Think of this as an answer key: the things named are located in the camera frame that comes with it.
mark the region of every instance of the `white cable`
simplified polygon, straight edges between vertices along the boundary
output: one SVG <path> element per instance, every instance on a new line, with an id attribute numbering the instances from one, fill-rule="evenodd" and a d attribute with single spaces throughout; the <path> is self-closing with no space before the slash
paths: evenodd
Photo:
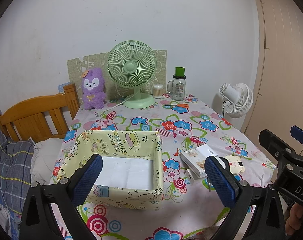
<path id="1" fill-rule="evenodd" d="M 103 110 L 103 111 L 98 112 L 98 113 L 97 113 L 97 116 L 100 116 L 101 113 L 104 113 L 104 112 L 106 112 L 106 111 L 109 111 L 109 110 L 111 110 L 111 109 L 113 109 L 113 108 L 115 108 L 115 107 L 118 107 L 118 106 L 122 105 L 123 103 L 125 103 L 127 100 L 130 100 L 130 98 L 132 98 L 133 96 L 135 96 L 135 95 L 138 94 L 138 93 L 140 93 L 140 90 L 138 90 L 135 94 L 133 94 L 131 97 L 127 98 L 126 100 L 122 101 L 122 102 L 119 103 L 118 105 L 113 106 L 113 107 L 111 107 L 111 108 L 108 108 L 108 109 L 106 109 L 106 110 Z"/>
<path id="2" fill-rule="evenodd" d="M 0 191 L 1 191 L 1 193 L 2 193 L 4 203 L 5 203 L 6 207 L 7 207 L 8 214 L 10 215 L 11 219 L 12 219 L 12 220 L 14 220 L 15 218 L 13 218 L 13 217 L 11 216 L 11 214 L 10 214 L 10 209 L 8 208 L 8 205 L 7 205 L 7 203 L 6 203 L 6 200 L 5 200 L 5 197 L 4 197 L 4 194 L 3 194 L 3 191 L 2 191 L 1 182 L 0 182 Z"/>

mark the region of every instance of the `white paper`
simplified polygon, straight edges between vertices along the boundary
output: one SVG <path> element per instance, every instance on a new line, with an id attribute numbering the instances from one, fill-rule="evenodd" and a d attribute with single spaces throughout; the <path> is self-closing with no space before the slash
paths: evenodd
<path id="1" fill-rule="evenodd" d="M 95 184 L 130 189 L 153 189 L 153 161 L 102 156 L 103 169 Z"/>

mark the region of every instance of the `human hand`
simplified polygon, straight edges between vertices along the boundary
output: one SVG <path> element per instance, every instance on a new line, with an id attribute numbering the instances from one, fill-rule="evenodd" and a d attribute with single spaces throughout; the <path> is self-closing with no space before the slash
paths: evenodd
<path id="1" fill-rule="evenodd" d="M 303 216 L 303 207 L 295 203 L 290 209 L 289 218 L 286 221 L 286 233 L 292 235 L 301 227 L 301 217 Z"/>

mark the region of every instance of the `white fan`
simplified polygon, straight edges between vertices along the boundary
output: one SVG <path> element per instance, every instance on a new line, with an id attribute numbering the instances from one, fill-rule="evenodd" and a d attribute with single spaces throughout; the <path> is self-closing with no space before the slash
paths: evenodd
<path id="1" fill-rule="evenodd" d="M 253 92 L 243 83 L 234 86 L 224 83 L 221 85 L 219 93 L 230 102 L 226 113 L 232 118 L 243 116 L 253 104 Z"/>

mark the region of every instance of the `plush bunny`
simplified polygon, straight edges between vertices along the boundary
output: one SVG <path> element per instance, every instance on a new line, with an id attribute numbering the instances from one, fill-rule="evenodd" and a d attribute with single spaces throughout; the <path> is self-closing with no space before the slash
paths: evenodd
<path id="1" fill-rule="evenodd" d="M 82 90 L 85 110 L 101 109 L 104 107 L 104 93 L 103 72 L 100 68 L 93 68 L 83 74 Z"/>

